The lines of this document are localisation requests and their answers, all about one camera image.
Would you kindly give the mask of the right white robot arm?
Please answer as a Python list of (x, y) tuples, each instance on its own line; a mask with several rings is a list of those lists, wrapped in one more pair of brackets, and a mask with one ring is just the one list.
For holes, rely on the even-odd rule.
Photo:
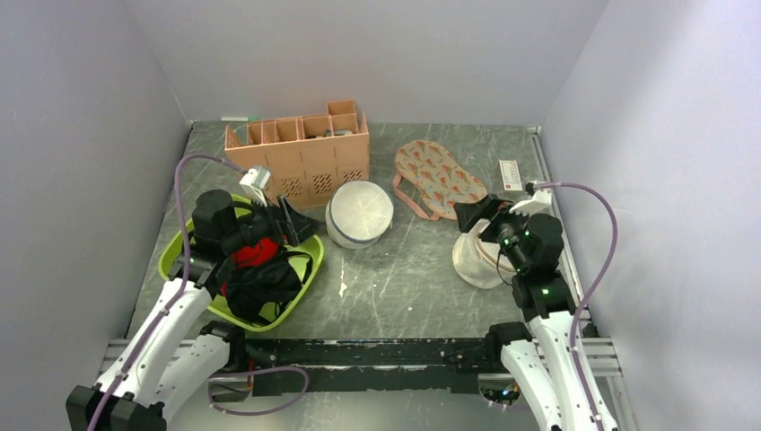
[(558, 266), (564, 229), (553, 215), (522, 214), (508, 201), (488, 195), (457, 203), (462, 233), (480, 230), (481, 241), (497, 245), (515, 274), (511, 287), (525, 321), (492, 326), (484, 358), (496, 372), (508, 371), (543, 430), (617, 430), (582, 345), (578, 307)]

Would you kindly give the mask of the white round mesh laundry bag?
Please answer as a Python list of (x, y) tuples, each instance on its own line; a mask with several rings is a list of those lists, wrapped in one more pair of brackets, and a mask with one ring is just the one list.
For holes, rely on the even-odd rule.
[(389, 194), (374, 182), (352, 180), (342, 184), (325, 208), (330, 239), (340, 247), (372, 246), (392, 225), (394, 205)]

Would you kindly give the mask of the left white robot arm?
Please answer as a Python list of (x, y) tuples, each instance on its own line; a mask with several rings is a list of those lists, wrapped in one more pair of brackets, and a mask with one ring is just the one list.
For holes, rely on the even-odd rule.
[(220, 189), (202, 194), (181, 226), (182, 252), (162, 294), (136, 336), (91, 387), (77, 385), (66, 400), (73, 430), (165, 430), (178, 408), (212, 373), (239, 372), (249, 359), (239, 329), (197, 337), (191, 353), (172, 358), (203, 310), (232, 273), (232, 254), (269, 238), (297, 246), (320, 222), (285, 197), (275, 206), (247, 203)]

